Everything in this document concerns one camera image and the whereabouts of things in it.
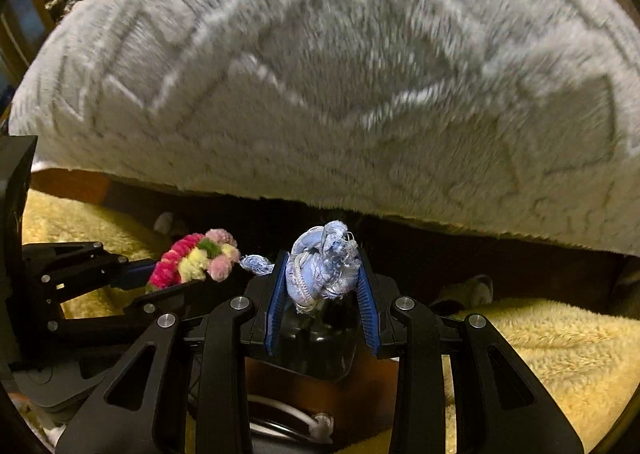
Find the red yellow pompom scrunchie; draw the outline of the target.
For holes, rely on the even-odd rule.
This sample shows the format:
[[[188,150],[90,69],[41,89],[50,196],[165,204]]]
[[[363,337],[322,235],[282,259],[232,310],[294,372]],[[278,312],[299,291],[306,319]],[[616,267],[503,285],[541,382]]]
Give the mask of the red yellow pompom scrunchie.
[[[228,231],[211,229],[204,234],[188,234],[160,257],[145,290],[155,293],[195,281],[221,283],[239,262],[238,245]]]

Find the yellow fluffy rug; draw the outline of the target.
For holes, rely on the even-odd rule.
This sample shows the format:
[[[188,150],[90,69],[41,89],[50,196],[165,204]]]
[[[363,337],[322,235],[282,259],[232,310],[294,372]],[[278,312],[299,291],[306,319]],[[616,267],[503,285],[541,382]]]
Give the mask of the yellow fluffy rug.
[[[164,243],[134,217],[38,191],[27,198],[22,240],[98,240],[132,259],[151,257]],[[545,299],[505,299],[485,310],[594,452],[639,385],[638,321]]]

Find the grey fluffy blanket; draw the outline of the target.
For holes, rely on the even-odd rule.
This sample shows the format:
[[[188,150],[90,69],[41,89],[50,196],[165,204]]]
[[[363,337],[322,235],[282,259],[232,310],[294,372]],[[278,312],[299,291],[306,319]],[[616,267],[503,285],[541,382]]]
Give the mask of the grey fluffy blanket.
[[[639,250],[616,0],[82,0],[9,131],[35,169]]]

